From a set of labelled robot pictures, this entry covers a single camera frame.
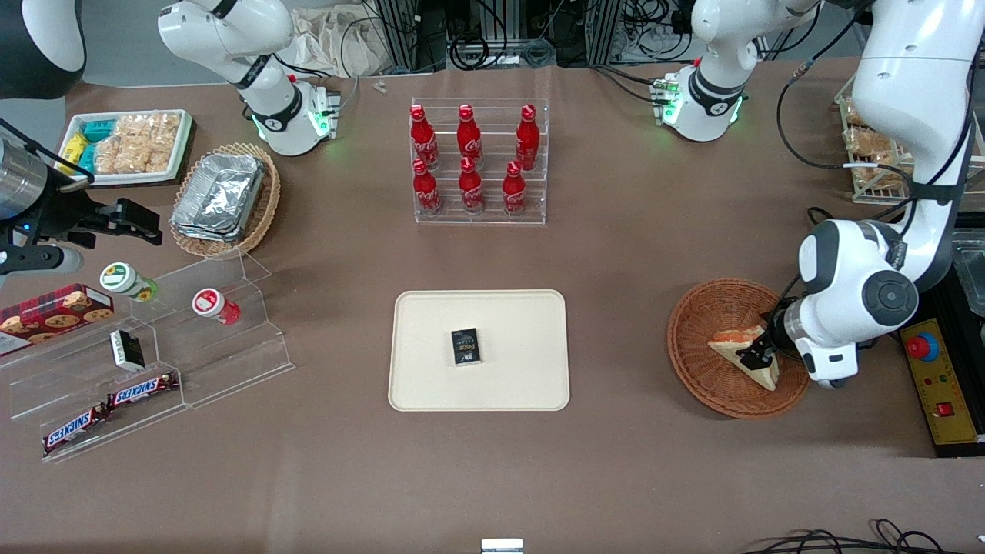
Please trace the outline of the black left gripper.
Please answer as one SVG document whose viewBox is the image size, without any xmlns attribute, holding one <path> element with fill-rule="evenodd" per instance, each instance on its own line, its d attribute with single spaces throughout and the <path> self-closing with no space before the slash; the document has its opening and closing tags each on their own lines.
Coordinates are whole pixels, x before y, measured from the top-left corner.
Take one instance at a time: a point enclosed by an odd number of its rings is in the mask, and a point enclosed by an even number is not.
<svg viewBox="0 0 985 554">
<path fill-rule="evenodd" d="M 794 339 L 786 329 L 786 315 L 799 302 L 801 299 L 781 299 L 771 309 L 766 318 L 766 331 L 753 340 L 750 347 L 736 351 L 736 357 L 743 368 L 750 372 L 764 369 L 764 364 L 773 364 L 776 352 L 791 359 L 802 358 Z"/>
</svg>

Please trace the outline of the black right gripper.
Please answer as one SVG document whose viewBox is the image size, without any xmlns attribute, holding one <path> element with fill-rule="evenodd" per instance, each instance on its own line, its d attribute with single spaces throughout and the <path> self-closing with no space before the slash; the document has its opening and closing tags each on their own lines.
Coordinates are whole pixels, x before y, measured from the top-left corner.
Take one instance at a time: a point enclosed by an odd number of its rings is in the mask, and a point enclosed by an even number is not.
<svg viewBox="0 0 985 554">
<path fill-rule="evenodd" d="M 100 205 L 84 189 L 61 192 L 61 186 L 71 183 L 64 173 L 47 175 L 45 192 L 29 217 L 29 243 L 57 241 L 94 249 L 95 234 L 103 234 L 130 236 L 153 246 L 162 244 L 158 213 L 129 199 Z"/>
</svg>

